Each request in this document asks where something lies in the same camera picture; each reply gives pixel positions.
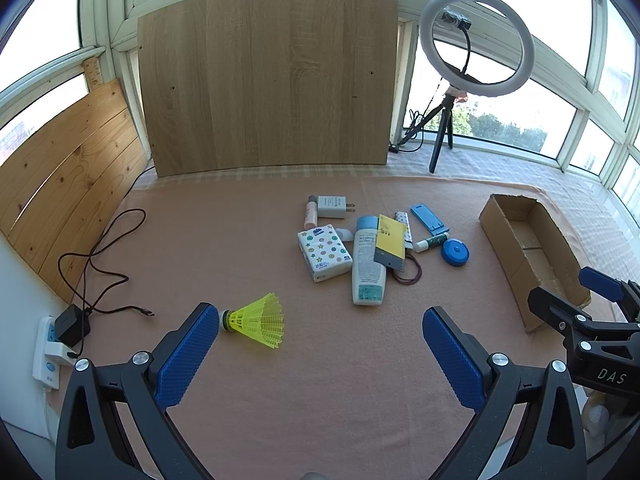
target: power adapter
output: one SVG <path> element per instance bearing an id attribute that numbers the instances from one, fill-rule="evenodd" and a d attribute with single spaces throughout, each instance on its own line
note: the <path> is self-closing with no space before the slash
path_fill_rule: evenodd
<path id="1" fill-rule="evenodd" d="M 347 213 L 356 211 L 354 204 L 347 204 L 343 196 L 319 196 L 318 216 L 323 218 L 346 218 Z"/>
<path id="2" fill-rule="evenodd" d="M 91 332 L 88 317 L 83 316 L 82 310 L 76 307 L 73 303 L 56 318 L 54 326 L 56 331 L 56 340 L 69 347 L 73 347 L 80 342 L 83 330 L 85 337 L 89 332 Z"/>

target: wooden plank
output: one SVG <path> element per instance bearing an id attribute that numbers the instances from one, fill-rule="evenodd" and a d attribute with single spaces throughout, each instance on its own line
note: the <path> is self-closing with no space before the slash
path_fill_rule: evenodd
<path id="1" fill-rule="evenodd" d="M 88 137 L 36 192 L 7 239 L 38 272 L 76 206 L 138 134 L 129 110 Z"/>
<path id="2" fill-rule="evenodd" d="M 5 235 L 69 153 L 125 108 L 120 83 L 111 81 L 60 112 L 12 153 L 0 166 L 0 230 Z"/>
<path id="3" fill-rule="evenodd" d="M 145 166 L 145 152 L 140 139 L 136 138 L 95 181 L 60 231 L 39 275 L 65 301 L 71 301 L 73 293 L 58 273 L 60 254 L 69 251 L 88 253 L 91 250 L 125 193 Z M 85 261 L 85 258 L 71 256 L 62 261 L 62 271 L 74 286 L 80 279 Z"/>
<path id="4" fill-rule="evenodd" d="M 185 0 L 138 27 L 158 175 L 386 163 L 398 0 Z"/>
<path id="5" fill-rule="evenodd" d="M 89 92 L 95 91 L 102 85 L 102 72 L 100 72 L 98 58 L 93 56 L 85 59 L 82 62 L 82 68 L 84 69 L 84 78 Z"/>

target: blue bottle cap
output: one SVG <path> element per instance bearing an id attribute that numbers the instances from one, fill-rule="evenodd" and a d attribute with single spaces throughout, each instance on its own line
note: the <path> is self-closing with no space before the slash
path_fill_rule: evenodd
<path id="1" fill-rule="evenodd" d="M 469 249 L 460 240 L 450 238 L 442 245 L 442 257 L 449 265 L 460 267 L 469 259 Z"/>
<path id="2" fill-rule="evenodd" d="M 377 229 L 378 217 L 373 215 L 361 216 L 356 222 L 356 231 L 360 229 Z"/>

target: plaid fabric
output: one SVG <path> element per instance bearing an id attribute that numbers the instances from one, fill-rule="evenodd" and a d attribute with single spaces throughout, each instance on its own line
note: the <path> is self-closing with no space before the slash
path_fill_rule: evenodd
<path id="1" fill-rule="evenodd" d="M 164 178 L 158 178 L 152 170 L 139 179 L 136 189 L 251 178 L 425 176 L 430 175 L 430 158 L 431 145 L 425 144 L 415 153 L 389 153 L 386 166 L 267 166 L 207 171 Z M 602 193 L 603 188 L 600 184 L 529 160 L 465 148 L 449 150 L 446 146 L 440 153 L 434 176 L 528 184 L 544 189 L 574 226 L 594 267 L 625 281 L 640 281 L 640 264 L 629 242 L 605 208 L 603 200 L 597 198 L 597 195 L 601 197 L 606 195 Z"/>

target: white ring light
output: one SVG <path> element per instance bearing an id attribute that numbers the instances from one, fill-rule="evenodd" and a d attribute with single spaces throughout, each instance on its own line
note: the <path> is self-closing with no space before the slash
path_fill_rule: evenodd
<path id="1" fill-rule="evenodd" d="M 420 16 L 420 44 L 422 45 L 424 53 L 427 55 L 427 59 L 444 79 L 449 81 L 449 83 L 456 88 L 469 92 L 470 94 L 486 97 L 498 97 L 500 95 L 507 95 L 515 92 L 527 82 L 529 77 L 531 77 L 533 63 L 536 59 L 536 50 L 527 25 L 525 25 L 521 17 L 517 15 L 516 11 L 511 9 L 511 7 L 502 0 L 470 1 L 487 4 L 492 6 L 494 9 L 499 10 L 518 31 L 520 43 L 522 44 L 522 58 L 520 59 L 520 65 L 516 72 L 514 72 L 510 78 L 497 83 L 473 83 L 452 72 L 440 57 L 440 54 L 433 43 L 433 24 L 446 6 L 461 1 L 463 0 L 431 0 L 422 10 L 422 14 Z"/>

